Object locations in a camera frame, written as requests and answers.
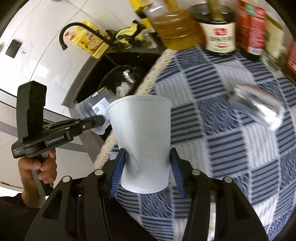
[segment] human hand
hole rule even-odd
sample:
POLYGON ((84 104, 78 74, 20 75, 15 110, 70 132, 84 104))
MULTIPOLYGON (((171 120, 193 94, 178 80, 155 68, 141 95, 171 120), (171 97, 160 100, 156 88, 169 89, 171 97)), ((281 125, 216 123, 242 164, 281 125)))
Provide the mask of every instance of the human hand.
POLYGON ((41 170, 38 178, 44 181, 44 183, 53 182, 57 177, 55 153, 55 149, 49 150, 47 159, 42 163, 35 158, 22 157, 19 159, 18 168, 24 187, 22 199, 27 207, 40 207, 45 201, 45 198, 39 195, 31 170, 41 170))

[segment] blue gripper pad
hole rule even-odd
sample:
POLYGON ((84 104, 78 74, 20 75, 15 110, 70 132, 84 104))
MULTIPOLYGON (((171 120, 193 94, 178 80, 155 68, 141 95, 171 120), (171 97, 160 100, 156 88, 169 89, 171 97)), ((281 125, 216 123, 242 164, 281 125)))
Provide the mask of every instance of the blue gripper pad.
POLYGON ((185 191, 185 182, 184 182, 184 177, 181 172, 179 163, 178 163, 179 155, 177 153, 177 150, 175 148, 172 148, 170 150, 170 166, 173 171, 173 175, 175 178, 175 182, 177 185, 177 190, 181 194, 181 196, 184 198, 186 191, 185 191))
POLYGON ((118 190, 124 165, 126 164, 126 150, 122 149, 122 151, 118 153, 116 159, 118 159, 116 163, 116 167, 110 178, 110 190, 109 190, 110 198, 114 197, 114 194, 118 190))

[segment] tablecloth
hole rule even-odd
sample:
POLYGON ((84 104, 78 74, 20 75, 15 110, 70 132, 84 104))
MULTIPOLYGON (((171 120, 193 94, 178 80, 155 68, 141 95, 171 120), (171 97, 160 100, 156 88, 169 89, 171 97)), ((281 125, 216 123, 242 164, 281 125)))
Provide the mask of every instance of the tablecloth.
MULTIPOLYGON (((150 93, 168 98, 171 146, 180 158, 209 177, 234 179, 252 204, 270 240, 296 205, 296 89, 281 72, 269 71, 237 51, 232 57, 206 54, 200 47, 179 51, 158 76, 150 93), (284 122, 276 132, 229 107, 228 90, 250 83, 283 100, 284 122)), ((109 159, 119 151, 114 146, 109 159)), ((116 198, 159 241, 182 240, 190 199, 169 186, 154 194, 122 187, 116 198)))

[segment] finger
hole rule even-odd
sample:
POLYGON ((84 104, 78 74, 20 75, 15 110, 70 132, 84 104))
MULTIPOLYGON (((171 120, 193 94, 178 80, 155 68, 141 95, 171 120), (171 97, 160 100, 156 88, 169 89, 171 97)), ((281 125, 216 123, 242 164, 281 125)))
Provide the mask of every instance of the finger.
POLYGON ((37 159, 22 157, 18 161, 18 168, 21 172, 27 172, 30 170, 39 170, 41 166, 41 162, 37 159))
POLYGON ((44 162, 42 162, 40 166, 40 171, 45 172, 51 169, 56 169, 56 157, 54 158, 48 157, 44 162))
POLYGON ((51 150, 48 151, 48 155, 49 155, 49 157, 51 157, 51 158, 54 158, 54 157, 55 157, 55 153, 56 153, 55 148, 54 148, 54 149, 51 149, 51 150))
POLYGON ((51 182, 53 182, 57 178, 57 171, 56 170, 50 170, 50 171, 46 171, 46 172, 40 172, 38 174, 38 178, 41 181, 51 180, 51 182))

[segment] sauce bottle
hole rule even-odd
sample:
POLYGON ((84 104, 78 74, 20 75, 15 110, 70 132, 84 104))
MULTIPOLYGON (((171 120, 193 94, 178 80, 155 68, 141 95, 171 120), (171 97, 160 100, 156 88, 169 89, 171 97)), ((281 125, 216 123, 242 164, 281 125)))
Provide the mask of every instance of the sauce bottle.
POLYGON ((266 33, 261 60, 271 70, 277 71, 281 64, 284 43, 284 23, 274 9, 266 9, 266 33))
POLYGON ((282 70, 283 74, 296 85, 296 41, 294 40, 287 58, 287 62, 282 70))
POLYGON ((265 10, 253 1, 239 1, 241 25, 240 52, 242 56, 257 61, 263 54, 265 35, 265 10))
POLYGON ((208 0, 190 8, 191 17, 201 26, 200 46, 208 54, 229 57, 236 50, 234 11, 220 5, 218 0, 208 0))
POLYGON ((196 22, 190 10, 182 9, 177 0, 153 0, 144 13, 167 48, 184 50, 199 44, 196 22))

